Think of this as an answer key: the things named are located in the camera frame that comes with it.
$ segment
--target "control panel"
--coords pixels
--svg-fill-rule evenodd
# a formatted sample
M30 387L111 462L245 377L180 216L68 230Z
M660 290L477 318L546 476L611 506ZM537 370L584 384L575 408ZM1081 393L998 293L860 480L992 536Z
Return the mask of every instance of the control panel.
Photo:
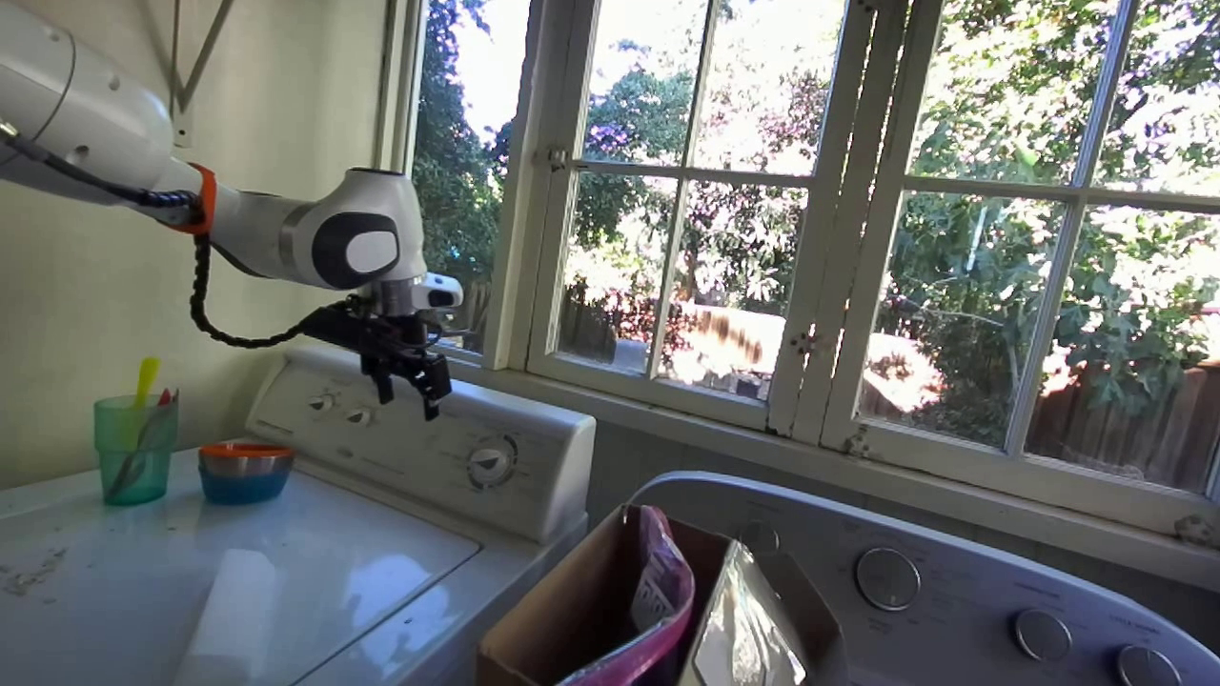
M422 418L411 387L377 404L348 353L285 353L250 432L294 445L300 462L531 540L553 540L589 506L592 417L454 380L439 418Z
M799 567L839 625L822 682L1220 682L1220 661L1167 617L965 536L712 473L660 476L639 504L741 536L762 570Z

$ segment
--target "white wall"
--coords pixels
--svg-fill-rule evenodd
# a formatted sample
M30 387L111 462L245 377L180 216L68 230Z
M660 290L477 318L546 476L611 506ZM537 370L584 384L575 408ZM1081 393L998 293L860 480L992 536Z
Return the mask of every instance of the white wall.
M170 93L172 0L22 0L154 93ZM184 77L218 0L184 5ZM317 199L373 156L383 0L242 0L192 107L189 160L226 187ZM233 436L269 353L194 332L192 240L115 211L0 182L0 489L91 467L91 400L140 353L184 387L184 445ZM215 260L212 314L271 335L335 293Z

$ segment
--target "orange object in bowl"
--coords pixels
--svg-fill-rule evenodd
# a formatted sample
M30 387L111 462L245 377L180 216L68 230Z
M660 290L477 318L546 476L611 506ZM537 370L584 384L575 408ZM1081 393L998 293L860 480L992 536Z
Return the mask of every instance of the orange object in bowl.
M199 445L199 480L212 504L274 498L294 467L294 455L274 441L205 441Z

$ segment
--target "plastic bag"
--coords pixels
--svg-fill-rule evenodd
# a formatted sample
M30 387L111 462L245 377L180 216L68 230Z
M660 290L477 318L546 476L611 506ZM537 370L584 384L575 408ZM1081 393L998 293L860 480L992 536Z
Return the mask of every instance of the plastic bag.
M658 506L640 506L646 570L633 596L639 636L611 655L580 668L565 686L646 686L677 682L682 648L694 628L694 570L672 536L672 521Z

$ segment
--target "cardboard box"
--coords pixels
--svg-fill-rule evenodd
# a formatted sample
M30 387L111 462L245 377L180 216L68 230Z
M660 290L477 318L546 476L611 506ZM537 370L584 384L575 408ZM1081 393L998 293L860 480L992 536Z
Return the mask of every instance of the cardboard box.
M698 577L694 617L716 586L725 536L682 526L672 534ZM594 664L633 636L630 605L640 584L639 509L608 517L481 640L485 686L543 686Z

